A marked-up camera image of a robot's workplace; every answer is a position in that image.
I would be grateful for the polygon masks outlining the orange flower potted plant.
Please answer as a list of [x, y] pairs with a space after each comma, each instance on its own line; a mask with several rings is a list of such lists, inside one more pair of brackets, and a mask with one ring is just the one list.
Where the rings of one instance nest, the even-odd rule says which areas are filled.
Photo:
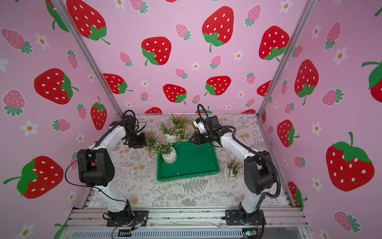
[[149, 157], [156, 158], [161, 152], [161, 145], [154, 132], [146, 133], [146, 147]]

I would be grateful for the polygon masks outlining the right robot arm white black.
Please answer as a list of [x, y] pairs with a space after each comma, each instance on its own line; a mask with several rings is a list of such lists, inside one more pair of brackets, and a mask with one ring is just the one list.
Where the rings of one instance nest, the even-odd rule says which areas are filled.
[[239, 204], [239, 218], [244, 224], [263, 217], [260, 209], [266, 197], [276, 199], [281, 193], [281, 180], [267, 151], [256, 151], [236, 137], [237, 129], [230, 125], [221, 125], [217, 116], [203, 119], [198, 117], [193, 126], [196, 132], [190, 138], [195, 145], [217, 142], [219, 146], [230, 150], [243, 164], [244, 182], [247, 193]]

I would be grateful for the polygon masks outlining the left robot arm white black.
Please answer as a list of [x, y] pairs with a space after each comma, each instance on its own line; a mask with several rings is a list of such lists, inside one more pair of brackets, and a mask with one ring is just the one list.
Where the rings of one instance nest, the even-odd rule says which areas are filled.
[[107, 132], [93, 146], [78, 151], [79, 180], [100, 194], [108, 207], [106, 219], [112, 225], [127, 225], [134, 220], [135, 215], [115, 184], [115, 168], [109, 153], [122, 140], [129, 148], [146, 147], [146, 136], [142, 130], [135, 113], [127, 110], [119, 121], [111, 123]]

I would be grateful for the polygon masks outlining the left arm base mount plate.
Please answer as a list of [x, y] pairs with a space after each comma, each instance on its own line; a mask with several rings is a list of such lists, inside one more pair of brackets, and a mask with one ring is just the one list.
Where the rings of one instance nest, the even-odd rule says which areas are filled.
[[107, 227], [128, 226], [134, 227], [139, 223], [145, 226], [145, 221], [148, 219], [149, 211], [132, 211], [129, 212], [107, 212], [103, 214], [103, 218], [107, 220]]

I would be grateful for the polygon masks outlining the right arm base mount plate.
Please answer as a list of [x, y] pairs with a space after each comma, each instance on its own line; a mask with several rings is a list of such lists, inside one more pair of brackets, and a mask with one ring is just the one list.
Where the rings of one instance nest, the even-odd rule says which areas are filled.
[[226, 210], [222, 218], [229, 226], [265, 226], [266, 220], [262, 210], [246, 213], [244, 210]]

